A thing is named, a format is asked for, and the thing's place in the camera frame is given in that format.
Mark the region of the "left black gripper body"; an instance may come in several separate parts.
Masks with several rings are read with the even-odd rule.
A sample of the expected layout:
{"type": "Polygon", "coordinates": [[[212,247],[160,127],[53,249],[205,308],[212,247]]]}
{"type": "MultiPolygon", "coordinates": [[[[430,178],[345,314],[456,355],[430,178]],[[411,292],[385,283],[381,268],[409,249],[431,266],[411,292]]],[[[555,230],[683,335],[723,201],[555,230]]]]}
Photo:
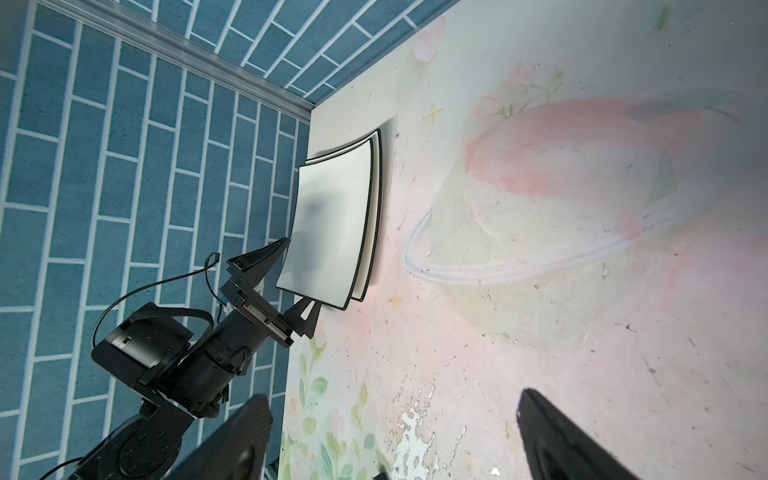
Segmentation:
{"type": "Polygon", "coordinates": [[[222,293],[234,310],[264,337],[269,336],[285,349],[293,345],[292,327],[260,294],[252,289],[244,290],[233,279],[225,282],[222,293]]]}

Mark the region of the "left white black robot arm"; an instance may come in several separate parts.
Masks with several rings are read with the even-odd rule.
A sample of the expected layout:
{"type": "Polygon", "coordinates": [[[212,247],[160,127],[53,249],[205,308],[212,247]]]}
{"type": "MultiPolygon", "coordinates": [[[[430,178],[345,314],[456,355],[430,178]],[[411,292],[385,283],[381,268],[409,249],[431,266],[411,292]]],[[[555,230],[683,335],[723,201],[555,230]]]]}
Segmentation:
{"type": "Polygon", "coordinates": [[[232,310],[221,322],[204,310],[149,302],[93,340],[93,362],[137,392],[142,405],[88,454],[70,460],[72,478],[162,478],[193,421],[219,415],[231,381],[245,375],[267,339],[289,348],[292,334],[313,336],[319,302],[303,298],[281,313],[256,291],[289,245],[281,238],[228,260],[222,292],[232,310]]]}

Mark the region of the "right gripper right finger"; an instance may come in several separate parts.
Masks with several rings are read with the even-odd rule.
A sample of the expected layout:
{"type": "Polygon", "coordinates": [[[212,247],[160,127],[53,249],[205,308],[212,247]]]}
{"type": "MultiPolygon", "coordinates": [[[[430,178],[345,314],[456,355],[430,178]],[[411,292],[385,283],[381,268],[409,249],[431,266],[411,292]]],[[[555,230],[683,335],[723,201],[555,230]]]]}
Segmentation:
{"type": "Polygon", "coordinates": [[[536,480],[636,477],[535,389],[522,391],[517,422],[536,480]]]}

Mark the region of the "white square plate black rim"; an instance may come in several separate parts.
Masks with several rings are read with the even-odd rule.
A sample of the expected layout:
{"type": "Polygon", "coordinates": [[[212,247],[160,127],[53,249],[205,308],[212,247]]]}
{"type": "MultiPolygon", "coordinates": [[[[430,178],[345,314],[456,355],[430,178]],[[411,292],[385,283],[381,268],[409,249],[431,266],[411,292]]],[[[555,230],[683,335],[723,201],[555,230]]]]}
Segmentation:
{"type": "Polygon", "coordinates": [[[356,150],[361,145],[368,145],[372,157],[372,173],[369,191],[369,202],[367,209],[366,230],[363,235],[362,257],[356,272],[356,278],[351,300],[363,302],[368,291],[372,272],[374,256],[377,248],[377,238],[380,225],[381,198],[382,198],[382,130],[377,128],[371,131],[367,136],[361,137],[351,143],[339,147],[336,150],[328,151],[314,158],[309,158],[304,165],[312,165],[322,161],[330,160],[343,155],[348,151],[356,150]]]}

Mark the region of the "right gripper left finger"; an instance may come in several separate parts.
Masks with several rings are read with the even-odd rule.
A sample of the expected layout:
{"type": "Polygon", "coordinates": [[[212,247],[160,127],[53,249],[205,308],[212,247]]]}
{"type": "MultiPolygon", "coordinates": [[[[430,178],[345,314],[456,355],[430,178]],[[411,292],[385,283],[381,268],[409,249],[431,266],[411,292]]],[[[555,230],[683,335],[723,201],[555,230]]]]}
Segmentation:
{"type": "Polygon", "coordinates": [[[265,395],[254,395],[166,479],[260,479],[273,416],[265,395]]]}

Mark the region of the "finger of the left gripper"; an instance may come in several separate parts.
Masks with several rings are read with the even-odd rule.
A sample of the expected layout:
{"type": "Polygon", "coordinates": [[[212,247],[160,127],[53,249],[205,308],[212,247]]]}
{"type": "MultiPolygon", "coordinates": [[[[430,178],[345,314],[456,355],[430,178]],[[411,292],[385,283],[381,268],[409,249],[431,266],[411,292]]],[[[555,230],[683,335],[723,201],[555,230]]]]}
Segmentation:
{"type": "Polygon", "coordinates": [[[270,269],[283,257],[290,239],[283,237],[265,247],[227,260],[230,279],[237,284],[259,285],[270,269]]]}
{"type": "Polygon", "coordinates": [[[301,298],[282,316],[290,329],[300,336],[312,339],[315,335],[323,304],[311,298],[301,298]]]}

